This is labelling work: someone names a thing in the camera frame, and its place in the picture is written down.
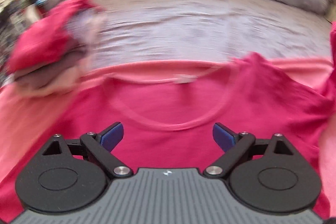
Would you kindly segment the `folded grey garment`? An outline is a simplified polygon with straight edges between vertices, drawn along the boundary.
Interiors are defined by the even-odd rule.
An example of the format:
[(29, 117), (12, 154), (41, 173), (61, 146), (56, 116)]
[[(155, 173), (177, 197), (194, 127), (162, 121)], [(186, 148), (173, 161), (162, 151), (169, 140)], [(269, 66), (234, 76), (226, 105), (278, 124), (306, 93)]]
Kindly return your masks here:
[(29, 89), (40, 89), (56, 79), (65, 70), (74, 67), (85, 57), (85, 47), (78, 47), (66, 53), (59, 61), (50, 64), (40, 64), (22, 69), (14, 73), (14, 81)]

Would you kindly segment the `folded light pink garment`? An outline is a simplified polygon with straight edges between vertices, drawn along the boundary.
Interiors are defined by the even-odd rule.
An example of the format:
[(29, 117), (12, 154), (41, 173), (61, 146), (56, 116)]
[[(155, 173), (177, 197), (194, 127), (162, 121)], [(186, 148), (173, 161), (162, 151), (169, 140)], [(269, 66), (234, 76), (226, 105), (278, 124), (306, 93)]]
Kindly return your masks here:
[(105, 14), (88, 10), (76, 15), (67, 25), (71, 38), (78, 38), (79, 46), (87, 53), (74, 67), (62, 72), (56, 79), (40, 89), (29, 89), (16, 83), (18, 90), (27, 97), (44, 97), (54, 93), (66, 93), (74, 89), (79, 78), (91, 70), (93, 53), (99, 44), (98, 34), (105, 21)]

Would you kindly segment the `folded red garment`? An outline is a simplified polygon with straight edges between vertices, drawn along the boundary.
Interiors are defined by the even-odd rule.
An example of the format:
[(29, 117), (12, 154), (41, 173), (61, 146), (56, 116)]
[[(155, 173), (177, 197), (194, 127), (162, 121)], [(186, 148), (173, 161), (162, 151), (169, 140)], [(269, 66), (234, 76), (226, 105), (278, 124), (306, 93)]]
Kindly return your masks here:
[(70, 39), (66, 24), (79, 11), (96, 7), (93, 0), (65, 0), (56, 5), (18, 38), (7, 62), (8, 72), (59, 61)]

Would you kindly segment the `white bed sheet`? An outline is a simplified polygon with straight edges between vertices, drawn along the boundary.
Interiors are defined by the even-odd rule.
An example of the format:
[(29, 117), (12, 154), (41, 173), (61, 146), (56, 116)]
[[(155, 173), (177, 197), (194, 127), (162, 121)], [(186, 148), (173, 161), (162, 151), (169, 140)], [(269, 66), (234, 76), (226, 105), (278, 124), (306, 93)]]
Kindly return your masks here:
[(329, 57), (330, 23), (269, 0), (94, 0), (67, 27), (92, 68), (150, 60)]

